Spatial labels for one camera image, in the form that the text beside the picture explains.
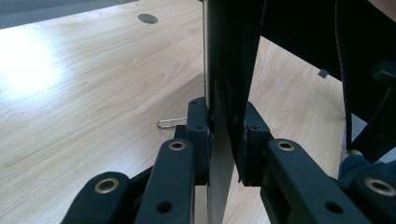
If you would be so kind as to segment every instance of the light wood grain surface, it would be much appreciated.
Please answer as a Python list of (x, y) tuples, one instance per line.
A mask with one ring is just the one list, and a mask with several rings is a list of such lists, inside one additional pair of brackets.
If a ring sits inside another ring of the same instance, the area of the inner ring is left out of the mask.
[[(95, 175), (150, 167), (173, 136), (157, 120), (204, 95), (202, 24), (196, 0), (142, 0), (0, 30), (0, 223), (58, 223)], [(339, 81), (262, 38), (250, 101), (275, 137), (337, 176)], [(197, 223), (205, 198), (197, 188)], [(234, 172), (224, 223), (265, 222), (259, 189)]]

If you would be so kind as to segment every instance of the black chair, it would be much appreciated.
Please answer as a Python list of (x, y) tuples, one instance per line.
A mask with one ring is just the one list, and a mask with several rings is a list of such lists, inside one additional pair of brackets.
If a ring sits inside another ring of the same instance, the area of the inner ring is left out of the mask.
[[(346, 148), (396, 146), (396, 23), (368, 1), (267, 0), (262, 35), (343, 81)], [(352, 141), (352, 114), (366, 121)]]

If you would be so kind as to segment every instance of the small metal pin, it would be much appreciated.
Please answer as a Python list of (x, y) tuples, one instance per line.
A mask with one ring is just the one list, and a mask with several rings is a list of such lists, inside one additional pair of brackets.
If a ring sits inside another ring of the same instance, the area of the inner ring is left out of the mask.
[(169, 123), (169, 122), (173, 122), (173, 121), (179, 121), (179, 120), (184, 120), (187, 118), (182, 118), (182, 119), (162, 119), (160, 121), (157, 122), (157, 126), (161, 129), (168, 129), (168, 128), (174, 128), (176, 127), (175, 125), (163, 125), (163, 123)]

